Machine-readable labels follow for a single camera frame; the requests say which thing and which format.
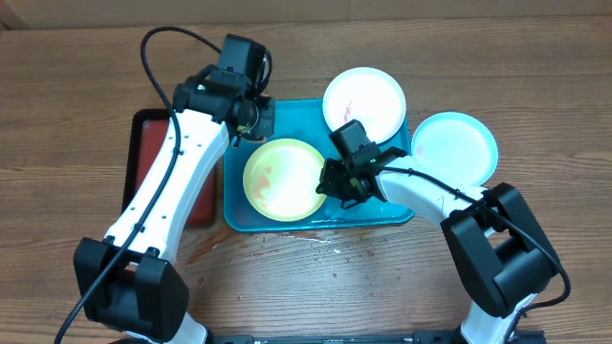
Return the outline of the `yellow plate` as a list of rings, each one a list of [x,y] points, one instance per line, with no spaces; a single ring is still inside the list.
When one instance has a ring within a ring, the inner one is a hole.
[[[252,207],[278,222],[295,222],[313,215],[326,201],[316,192],[324,158],[312,145],[279,139],[257,148],[242,177]]]

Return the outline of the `white plate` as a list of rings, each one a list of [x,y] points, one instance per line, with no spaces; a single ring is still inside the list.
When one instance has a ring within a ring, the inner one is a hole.
[[[376,143],[390,140],[401,128],[407,103],[404,91],[389,74],[370,67],[347,70],[327,86],[323,117],[331,131],[358,120]]]

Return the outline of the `light blue plate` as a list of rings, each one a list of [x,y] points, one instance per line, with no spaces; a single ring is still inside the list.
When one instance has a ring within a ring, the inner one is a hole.
[[[495,172],[499,152],[492,131],[477,118],[442,112],[418,125],[412,156],[446,178],[480,186]]]

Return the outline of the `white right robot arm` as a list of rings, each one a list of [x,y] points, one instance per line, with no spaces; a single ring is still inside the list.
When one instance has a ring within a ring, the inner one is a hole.
[[[342,149],[325,162],[317,192],[352,207],[371,198],[405,206],[442,229],[460,280],[472,300],[454,330],[417,331],[411,343],[543,343],[519,320],[564,301],[567,272],[520,192],[443,178],[399,148]]]

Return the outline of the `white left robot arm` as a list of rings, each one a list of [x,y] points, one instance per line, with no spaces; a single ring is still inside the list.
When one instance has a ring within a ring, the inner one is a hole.
[[[187,217],[232,140],[273,133],[266,78],[208,66],[164,99],[164,143],[133,199],[100,241],[74,254],[81,298],[72,310],[144,343],[204,343],[187,312],[189,288],[174,268]]]

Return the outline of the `black tray with red water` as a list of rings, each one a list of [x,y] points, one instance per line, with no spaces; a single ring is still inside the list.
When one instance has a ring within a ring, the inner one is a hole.
[[[157,157],[169,125],[165,109],[142,109],[132,120],[128,161],[122,196],[124,211],[140,188],[153,161]],[[215,215],[215,168],[203,184],[186,220],[186,227],[208,226]]]

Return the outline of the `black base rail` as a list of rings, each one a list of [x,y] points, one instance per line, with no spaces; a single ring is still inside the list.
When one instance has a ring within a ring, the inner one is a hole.
[[[416,331],[412,334],[368,334],[349,336],[253,337],[247,334],[215,334],[213,344],[456,344],[465,343],[458,330]]]

